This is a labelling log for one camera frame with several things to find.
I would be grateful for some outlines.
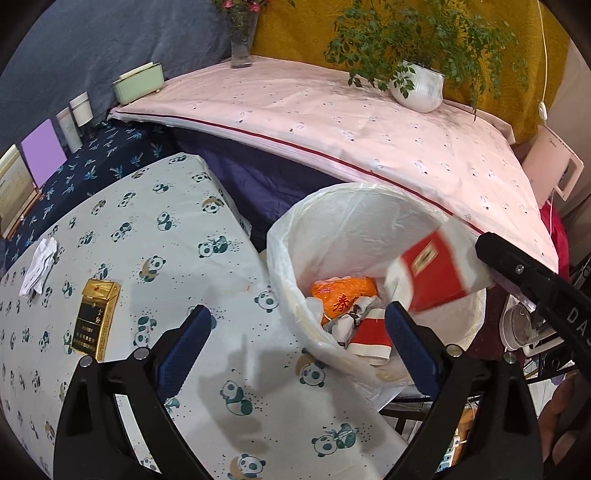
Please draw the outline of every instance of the glass vase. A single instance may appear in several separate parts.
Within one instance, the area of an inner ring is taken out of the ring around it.
[[[252,65],[251,47],[255,37],[258,12],[243,12],[230,15],[230,42],[232,44],[233,69]]]

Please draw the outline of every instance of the white flower pot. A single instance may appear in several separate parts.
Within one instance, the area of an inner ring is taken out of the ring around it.
[[[400,88],[390,81],[390,92],[398,103],[411,110],[421,113],[429,113],[435,110],[443,101],[443,80],[445,77],[433,70],[425,69],[418,65],[412,65],[413,72],[406,75],[414,84],[414,90],[409,91],[404,98]]]

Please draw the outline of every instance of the blue gripper pad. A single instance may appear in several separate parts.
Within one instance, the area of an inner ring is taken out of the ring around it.
[[[156,394],[161,402],[178,394],[211,331],[212,314],[203,307],[158,368]]]
[[[404,307],[394,301],[386,308],[384,316],[386,331],[390,335],[400,358],[419,390],[432,399],[439,396],[438,367],[431,353],[417,335]]]

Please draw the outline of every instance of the panda print sheet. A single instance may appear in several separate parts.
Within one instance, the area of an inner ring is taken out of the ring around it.
[[[212,312],[207,344],[179,394],[165,402],[212,477],[374,480],[390,470],[405,442],[290,333],[248,228],[206,163],[177,154],[102,190],[42,236],[59,244],[43,294],[18,296],[37,243],[7,272],[0,281],[2,408],[47,475],[80,359],[72,348],[80,295],[92,277],[122,287],[106,361],[153,346],[198,304]],[[126,398],[118,403],[137,458],[157,470]]]

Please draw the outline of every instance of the dark blue patterned sheet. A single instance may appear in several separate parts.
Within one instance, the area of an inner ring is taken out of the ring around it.
[[[5,243],[6,270],[43,232],[88,197],[177,152],[176,142],[162,125],[109,121],[47,180],[43,196]]]

